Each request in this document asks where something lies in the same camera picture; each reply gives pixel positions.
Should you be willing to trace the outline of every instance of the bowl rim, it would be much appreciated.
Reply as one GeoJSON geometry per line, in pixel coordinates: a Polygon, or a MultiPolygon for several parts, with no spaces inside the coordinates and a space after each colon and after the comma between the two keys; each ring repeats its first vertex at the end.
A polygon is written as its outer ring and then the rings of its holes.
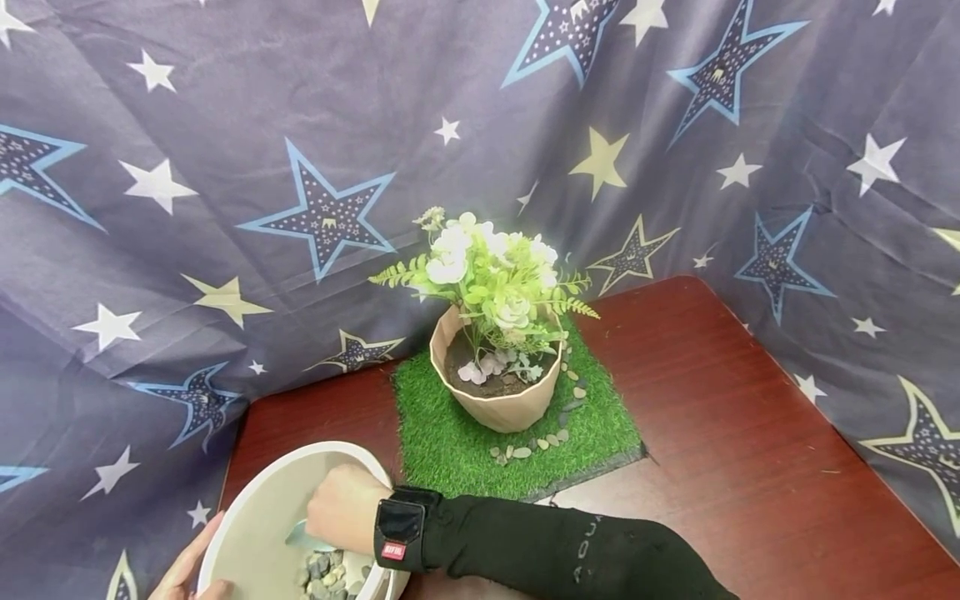
{"type": "MultiPolygon", "coordinates": [[[[209,559],[217,556],[220,553],[220,548],[224,543],[224,537],[226,536],[230,525],[236,519],[236,516],[243,510],[244,505],[247,504],[251,496],[253,496],[260,486],[263,485],[263,482],[270,478],[274,473],[301,458],[323,453],[346,454],[350,458],[359,461],[364,468],[366,468],[380,481],[380,483],[388,488],[393,487],[393,482],[390,481],[390,475],[387,474],[387,470],[384,469],[383,465],[376,460],[376,457],[374,457],[369,450],[357,444],[351,444],[350,442],[324,441],[301,446],[296,450],[287,452],[257,473],[256,476],[251,479],[246,486],[244,486],[243,490],[237,494],[237,497],[233,500],[233,502],[230,503],[227,512],[224,514],[224,520],[220,523],[220,527],[217,528],[217,533],[214,534],[213,540],[210,541],[210,545],[206,548],[206,552],[204,552],[204,559],[200,566],[200,575],[197,578],[198,593],[202,593],[206,588],[209,587],[211,583],[213,561],[209,559]]],[[[382,582],[386,572],[387,569],[384,569],[382,566],[377,564],[376,561],[374,561],[371,567],[370,577],[367,579],[368,581],[374,580],[377,582],[382,582]]]]}

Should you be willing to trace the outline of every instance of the spoon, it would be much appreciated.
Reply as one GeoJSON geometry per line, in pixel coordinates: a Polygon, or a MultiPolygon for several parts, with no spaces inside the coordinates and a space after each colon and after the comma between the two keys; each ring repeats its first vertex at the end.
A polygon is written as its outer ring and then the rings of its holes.
{"type": "Polygon", "coordinates": [[[288,546],[305,548],[314,552],[333,552],[333,546],[306,533],[306,519],[294,525],[285,542],[288,546]]]}

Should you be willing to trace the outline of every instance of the red-brown tabletop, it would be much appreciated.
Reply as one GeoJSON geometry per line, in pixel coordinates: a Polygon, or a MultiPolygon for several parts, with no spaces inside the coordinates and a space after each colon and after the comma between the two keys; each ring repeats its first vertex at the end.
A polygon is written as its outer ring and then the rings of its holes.
{"type": "MultiPolygon", "coordinates": [[[[660,521],[744,600],[960,598],[960,568],[699,279],[592,304],[580,320],[651,459],[554,502],[660,521]]],[[[400,472],[387,364],[256,402],[226,507],[274,459],[320,440],[369,449],[400,472]]],[[[404,600],[520,597],[476,579],[415,577],[404,600]]]]}

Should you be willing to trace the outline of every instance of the beige geometric pot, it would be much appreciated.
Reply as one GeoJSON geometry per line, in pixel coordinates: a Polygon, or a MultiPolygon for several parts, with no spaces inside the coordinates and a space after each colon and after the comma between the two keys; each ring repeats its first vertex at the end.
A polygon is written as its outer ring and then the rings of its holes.
{"type": "Polygon", "coordinates": [[[546,412],[553,397],[553,389],[557,385],[557,376],[560,374],[560,355],[550,366],[540,381],[519,394],[497,397],[478,397],[461,392],[446,380],[444,363],[446,352],[453,342],[454,336],[464,327],[464,322],[456,306],[450,308],[437,321],[437,327],[430,338],[430,362],[433,370],[444,383],[446,388],[457,398],[474,419],[499,433],[515,433],[530,427],[546,412]]]}

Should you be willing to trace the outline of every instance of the hand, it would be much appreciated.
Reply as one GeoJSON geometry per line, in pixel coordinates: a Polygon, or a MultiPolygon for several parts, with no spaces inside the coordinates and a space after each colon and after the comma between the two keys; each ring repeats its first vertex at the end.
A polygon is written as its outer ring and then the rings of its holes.
{"type": "Polygon", "coordinates": [[[189,588],[190,581],[200,568],[200,558],[203,557],[206,547],[210,545],[213,534],[217,533],[217,527],[223,519],[224,514],[218,513],[206,524],[190,545],[180,552],[174,565],[163,576],[160,584],[147,600],[228,600],[230,598],[233,584],[222,579],[213,582],[199,596],[189,588]]]}
{"type": "Polygon", "coordinates": [[[335,548],[373,556],[376,507],[390,494],[363,467],[334,467],[307,504],[305,531],[335,548]]]}

